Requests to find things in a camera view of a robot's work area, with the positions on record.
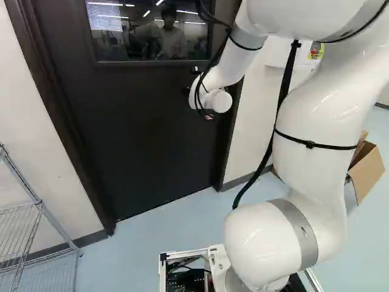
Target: silver band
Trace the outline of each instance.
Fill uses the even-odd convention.
[[[387,2],[387,0],[367,0],[365,3],[363,3],[357,14],[355,14],[354,17],[351,18],[351,20],[342,29],[322,40],[318,40],[318,42],[333,43],[356,34],[358,30],[362,29],[370,21],[376,19],[377,13],[380,11],[382,13],[384,11],[383,8]]]
[[[317,239],[305,216],[291,202],[284,199],[269,201],[276,206],[291,223],[301,249],[301,269],[314,266],[318,259]]]
[[[240,29],[236,24],[233,26],[230,38],[240,46],[252,50],[261,48],[267,40],[267,36],[251,35],[243,29]]]

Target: black strap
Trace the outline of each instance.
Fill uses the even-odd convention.
[[[291,140],[291,141],[299,143],[299,144],[303,144],[308,149],[324,148],[324,149],[330,149],[330,150],[353,150],[353,149],[356,149],[358,147],[358,145],[355,145],[355,146],[333,146],[333,145],[318,144],[318,143],[315,143],[314,141],[301,140],[298,138],[294,138],[292,136],[289,136],[287,134],[284,134],[284,133],[278,131],[276,128],[274,128],[274,132],[276,132],[281,137],[284,137],[285,139]]]
[[[232,37],[231,35],[229,35],[229,38],[230,40],[237,46],[237,47],[240,47],[241,49],[244,49],[244,50],[260,50],[262,49],[262,47],[256,47],[254,49],[252,49],[251,47],[245,47],[245,46],[242,46],[241,44],[237,43]]]
[[[338,43],[339,41],[345,41],[349,38],[352,38],[354,36],[356,36],[357,34],[361,33],[362,31],[364,31],[367,27],[369,27],[373,22],[375,22],[378,17],[381,16],[382,12],[384,12],[385,8],[387,7],[387,5],[389,4],[389,0],[385,0],[384,4],[382,4],[381,8],[378,10],[378,12],[373,16],[373,18],[371,18],[364,26],[362,26],[360,29],[357,29],[355,32],[353,32],[352,34],[350,35],[346,35],[344,37],[341,36],[341,38],[339,38],[338,40],[334,40],[334,41],[321,41],[319,43],[323,43],[323,44],[333,44],[333,43]]]

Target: wire rack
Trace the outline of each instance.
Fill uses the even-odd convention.
[[[75,291],[80,257],[72,248],[27,262],[18,292]]]
[[[32,201],[0,210],[0,292],[75,292],[81,249],[33,191],[1,143],[0,161]],[[29,255],[29,252],[42,216],[48,219],[69,248],[37,258],[37,254]]]
[[[0,291],[16,291],[36,229],[41,204],[0,210]]]

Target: person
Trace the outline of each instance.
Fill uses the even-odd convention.
[[[183,59],[185,58],[185,35],[184,32],[174,26],[177,18],[177,8],[170,4],[162,9],[161,17],[164,26],[161,28],[161,52],[159,58]]]

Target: yellow label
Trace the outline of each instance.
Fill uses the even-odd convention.
[[[310,60],[321,60],[324,55],[324,44],[314,41],[309,52],[308,59]]]

